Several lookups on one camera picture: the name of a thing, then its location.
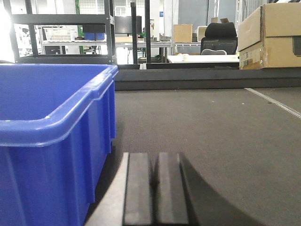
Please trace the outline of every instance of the black rubber pad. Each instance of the black rubber pad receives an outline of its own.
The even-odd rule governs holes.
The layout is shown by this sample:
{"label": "black rubber pad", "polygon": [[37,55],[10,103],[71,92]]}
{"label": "black rubber pad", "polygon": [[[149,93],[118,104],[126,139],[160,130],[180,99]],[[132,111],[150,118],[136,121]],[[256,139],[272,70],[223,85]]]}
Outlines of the black rubber pad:
{"label": "black rubber pad", "polygon": [[178,154],[160,153],[156,165],[159,225],[189,225]]}
{"label": "black rubber pad", "polygon": [[147,153],[130,154],[124,226],[148,226],[153,222],[150,169]]}

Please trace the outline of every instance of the black office chair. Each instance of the black office chair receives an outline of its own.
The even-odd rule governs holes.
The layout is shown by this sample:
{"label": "black office chair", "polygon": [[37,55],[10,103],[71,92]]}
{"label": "black office chair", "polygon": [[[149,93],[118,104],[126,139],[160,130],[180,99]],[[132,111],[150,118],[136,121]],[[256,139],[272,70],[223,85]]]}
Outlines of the black office chair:
{"label": "black office chair", "polygon": [[225,50],[227,55],[236,53],[238,40],[237,37],[233,38],[202,38],[201,53],[204,49],[211,50]]}
{"label": "black office chair", "polygon": [[233,23],[211,23],[201,41],[201,53],[204,49],[225,50],[228,55],[236,53],[237,34]]}

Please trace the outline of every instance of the bin rim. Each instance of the bin rim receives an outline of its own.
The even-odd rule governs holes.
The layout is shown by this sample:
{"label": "bin rim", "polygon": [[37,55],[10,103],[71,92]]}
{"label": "bin rim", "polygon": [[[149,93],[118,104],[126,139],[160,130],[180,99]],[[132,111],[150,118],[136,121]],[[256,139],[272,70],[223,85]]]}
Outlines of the bin rim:
{"label": "bin rim", "polygon": [[107,66],[46,117],[36,120],[0,120],[0,146],[41,147],[65,139],[90,105],[102,98],[114,82],[118,68],[116,65]]}

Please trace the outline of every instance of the shelving unit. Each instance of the shelving unit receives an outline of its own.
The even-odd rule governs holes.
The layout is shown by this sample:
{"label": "shelving unit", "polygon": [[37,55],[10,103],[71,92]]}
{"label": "shelving unit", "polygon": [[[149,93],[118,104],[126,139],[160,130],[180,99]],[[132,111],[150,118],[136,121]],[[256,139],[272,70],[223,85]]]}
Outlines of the shelving unit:
{"label": "shelving unit", "polygon": [[[116,47],[114,34],[114,5],[113,0],[104,0],[104,15],[76,14],[32,14],[31,0],[25,0],[27,14],[12,14],[10,0],[3,0],[5,10],[11,17],[10,39],[16,63],[45,63],[45,64],[113,64],[116,62]],[[35,25],[105,25],[107,35],[107,55],[39,55],[35,38]],[[30,30],[33,55],[20,57],[14,24],[27,24]]]}

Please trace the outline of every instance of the black platform edge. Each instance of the black platform edge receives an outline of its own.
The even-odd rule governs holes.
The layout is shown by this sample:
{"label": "black platform edge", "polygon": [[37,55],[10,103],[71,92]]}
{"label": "black platform edge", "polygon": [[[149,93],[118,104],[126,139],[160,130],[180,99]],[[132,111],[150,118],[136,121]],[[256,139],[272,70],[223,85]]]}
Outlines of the black platform edge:
{"label": "black platform edge", "polygon": [[129,153],[123,153],[115,177],[85,226],[122,226]]}
{"label": "black platform edge", "polygon": [[129,156],[124,226],[150,226],[153,223],[151,165],[147,153]]}
{"label": "black platform edge", "polygon": [[155,212],[160,226],[188,226],[183,183],[176,153],[160,153],[155,166]]}
{"label": "black platform edge", "polygon": [[265,226],[220,196],[179,154],[190,225],[194,226]]}
{"label": "black platform edge", "polygon": [[301,68],[120,70],[115,90],[300,87]]}

